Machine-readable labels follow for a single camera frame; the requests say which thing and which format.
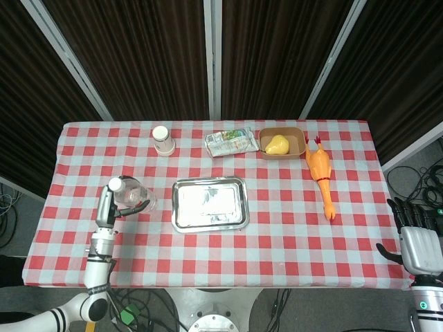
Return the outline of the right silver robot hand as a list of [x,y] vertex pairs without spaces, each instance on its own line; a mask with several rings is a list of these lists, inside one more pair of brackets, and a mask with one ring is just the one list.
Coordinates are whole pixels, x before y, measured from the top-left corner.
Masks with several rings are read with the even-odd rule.
[[385,259],[402,265],[414,276],[443,275],[443,208],[425,210],[418,204],[388,199],[400,242],[400,254],[394,254],[377,243]]

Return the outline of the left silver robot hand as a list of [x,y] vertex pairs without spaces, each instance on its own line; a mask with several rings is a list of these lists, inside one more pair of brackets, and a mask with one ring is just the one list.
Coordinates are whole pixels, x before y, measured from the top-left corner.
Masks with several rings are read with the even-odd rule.
[[99,228],[113,228],[117,218],[130,216],[143,211],[144,206],[128,208],[114,201],[114,193],[108,183],[103,187],[98,201],[96,224]]

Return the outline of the transparent plastic bottle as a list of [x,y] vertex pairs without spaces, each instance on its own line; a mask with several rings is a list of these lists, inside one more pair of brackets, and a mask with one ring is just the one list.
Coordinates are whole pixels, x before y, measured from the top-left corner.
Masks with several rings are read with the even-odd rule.
[[131,176],[113,177],[108,187],[114,193],[114,201],[119,206],[139,208],[143,205],[143,211],[150,212],[156,205],[154,193]]

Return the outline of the robot base column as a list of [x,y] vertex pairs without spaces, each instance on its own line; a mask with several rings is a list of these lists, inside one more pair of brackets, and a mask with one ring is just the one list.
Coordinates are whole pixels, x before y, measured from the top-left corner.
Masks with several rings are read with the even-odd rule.
[[168,288],[180,332],[249,332],[249,318],[262,288]]

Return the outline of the white paper cup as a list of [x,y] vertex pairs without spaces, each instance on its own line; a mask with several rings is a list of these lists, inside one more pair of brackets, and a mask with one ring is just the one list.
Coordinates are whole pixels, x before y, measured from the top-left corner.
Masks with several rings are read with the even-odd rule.
[[158,155],[170,156],[174,153],[176,144],[167,127],[163,125],[156,126],[152,130],[152,137],[154,139],[154,148]]

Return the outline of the silver metal tray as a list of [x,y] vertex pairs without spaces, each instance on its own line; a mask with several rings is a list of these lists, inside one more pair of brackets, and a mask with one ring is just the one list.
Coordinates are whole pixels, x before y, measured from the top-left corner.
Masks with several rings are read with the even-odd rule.
[[238,230],[249,221],[242,178],[188,178],[172,186],[172,225],[180,233]]

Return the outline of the green connector box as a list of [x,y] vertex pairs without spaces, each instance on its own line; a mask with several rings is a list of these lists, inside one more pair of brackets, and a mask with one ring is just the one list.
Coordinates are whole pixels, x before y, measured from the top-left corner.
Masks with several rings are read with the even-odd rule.
[[123,324],[129,326],[136,321],[140,311],[135,304],[129,304],[120,312],[120,319]]

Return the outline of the red white checkered tablecloth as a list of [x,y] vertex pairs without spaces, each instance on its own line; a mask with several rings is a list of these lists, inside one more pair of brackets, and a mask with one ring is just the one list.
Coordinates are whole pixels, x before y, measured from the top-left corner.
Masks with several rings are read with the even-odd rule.
[[[156,123],[71,122],[60,134],[55,172],[26,259],[24,282],[81,286],[96,207],[110,178],[129,175],[156,197],[152,212],[116,221],[115,287],[406,288],[409,274],[376,245],[399,252],[389,192],[369,126],[358,120],[166,122],[176,143],[159,156]],[[259,153],[211,158],[207,134],[298,127],[319,137],[332,166],[336,217],[328,221],[303,159]],[[240,230],[181,234],[172,225],[172,186],[182,178],[238,176],[250,221]]]

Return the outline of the orange rubber chicken toy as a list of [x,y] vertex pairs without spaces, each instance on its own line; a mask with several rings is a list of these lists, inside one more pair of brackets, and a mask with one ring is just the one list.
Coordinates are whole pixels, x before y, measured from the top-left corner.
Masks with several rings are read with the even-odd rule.
[[305,136],[305,160],[312,179],[317,182],[320,188],[323,198],[325,218],[329,221],[333,221],[336,216],[336,209],[330,194],[329,181],[332,168],[330,165],[329,155],[323,149],[319,136],[316,136],[314,142],[316,143],[318,149],[316,151],[311,151],[309,148],[309,138],[308,136]]

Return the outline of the crumpled snack packet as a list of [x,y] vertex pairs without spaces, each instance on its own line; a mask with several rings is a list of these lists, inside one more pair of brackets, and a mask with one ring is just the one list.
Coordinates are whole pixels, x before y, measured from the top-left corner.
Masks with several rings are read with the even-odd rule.
[[255,152],[260,149],[250,128],[211,133],[205,136],[204,142],[212,158]]

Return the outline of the brown paper bowl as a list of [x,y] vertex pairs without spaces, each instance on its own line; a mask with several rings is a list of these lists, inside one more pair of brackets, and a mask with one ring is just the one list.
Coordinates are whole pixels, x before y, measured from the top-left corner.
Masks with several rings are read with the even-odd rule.
[[297,127],[269,127],[259,132],[260,153],[267,160],[289,160],[306,151],[305,135]]

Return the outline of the yellow pear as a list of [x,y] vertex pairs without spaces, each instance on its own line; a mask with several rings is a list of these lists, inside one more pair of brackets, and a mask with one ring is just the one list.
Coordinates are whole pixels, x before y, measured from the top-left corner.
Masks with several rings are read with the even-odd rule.
[[269,144],[265,147],[268,155],[285,155],[289,153],[289,141],[281,134],[272,137]]

